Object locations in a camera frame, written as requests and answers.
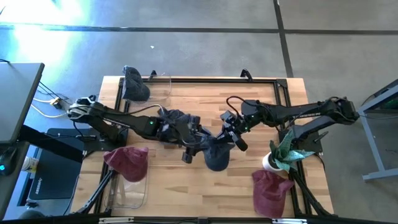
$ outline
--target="maroon baseball cap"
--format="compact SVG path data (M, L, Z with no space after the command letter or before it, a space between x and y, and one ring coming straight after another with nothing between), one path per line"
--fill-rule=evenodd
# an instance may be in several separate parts
M104 153L107 165L118 171L126 180L138 182L148 171L148 148L120 147Z
M257 170L252 173L252 177L255 211L269 218L282 217L286 192L294 185L294 181L267 170Z

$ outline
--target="wooden tabletop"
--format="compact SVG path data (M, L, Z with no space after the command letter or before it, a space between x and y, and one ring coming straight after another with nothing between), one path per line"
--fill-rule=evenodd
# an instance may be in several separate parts
M99 100L108 107L114 106L119 79L120 77L104 77ZM308 103L302 78L288 78L287 83L292 105ZM216 135L222 125L220 114L231 110L225 103L225 99L231 95L276 104L274 88L266 83L173 83L171 96L163 105L167 109L179 109L200 116L201 124ZM239 110L240 101L230 102ZM131 106L130 110L137 110L137 107ZM145 111L145 115L155 114L156 109ZM297 124L306 122L308 118L298 120ZM269 141L278 142L277 131L258 125L245 134L243 139L249 146L248 150L242 152L235 147L231 151L228 168L213 172L206 167L202 152L193 158L192 164L186 164L181 161L184 148L148 141L130 130L127 144L149 148L146 196L140 208L113 209L112 216L260 217L253 209L251 174L262 169L261 161L269 152ZM97 188L102 165L103 152L95 152L83 161L72 212L82 207ZM308 188L324 208L333 213L321 162L315 156L310 156L303 160L303 166ZM123 193L123 203L135 203L142 199L145 180L137 185L123 183L120 175L118 194ZM106 189L103 204L106 203L108 194L109 190ZM304 211L299 188L298 200ZM290 192L286 196L283 217L294 217Z

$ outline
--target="gray floor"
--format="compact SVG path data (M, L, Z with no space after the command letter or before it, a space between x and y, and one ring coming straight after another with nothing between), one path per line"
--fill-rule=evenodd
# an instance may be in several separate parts
M42 1L8 6L6 22L79 26L277 28L271 0ZM287 29L397 29L393 0L280 0ZM398 36L287 35L295 77L305 80L310 101L347 96L357 107L397 78ZM148 74L286 77L278 34L50 32L20 27L0 30L0 58L44 62L42 81L77 98L96 94L104 75L121 75L123 65ZM48 114L58 111L41 107ZM72 126L29 111L27 124L41 131ZM398 177L362 181L377 167L361 123L334 125L323 140L326 175L335 213L342 217L396 222ZM397 161L398 154L386 154ZM48 206L47 215L63 211ZM18 211L8 212L9 217Z

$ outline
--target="white cable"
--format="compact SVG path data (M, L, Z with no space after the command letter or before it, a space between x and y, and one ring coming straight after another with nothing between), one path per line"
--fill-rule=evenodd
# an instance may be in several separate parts
M51 100L40 100L40 99L36 99L36 98L33 98L33 100L42 102L42 103L51 103Z
M46 118L59 118L59 117L67 115L66 113L64 113L64 114L60 114L60 115L56 115L56 116L50 116L50 115L47 115L47 114L44 114L43 112L41 112L41 110L37 109L34 105L30 105L30 106L33 107L33 109L37 110L37 112L39 112L41 115L45 116Z

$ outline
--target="green plant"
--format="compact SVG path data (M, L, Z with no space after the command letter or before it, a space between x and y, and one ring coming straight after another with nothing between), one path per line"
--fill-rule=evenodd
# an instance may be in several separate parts
M314 154L314 152L292 149L293 136L293 131L290 130L278 146L275 146L272 140L269 143L272 161L275 162L278 168L284 169L287 172L289 172L290 168L297 170L294 165L295 162Z

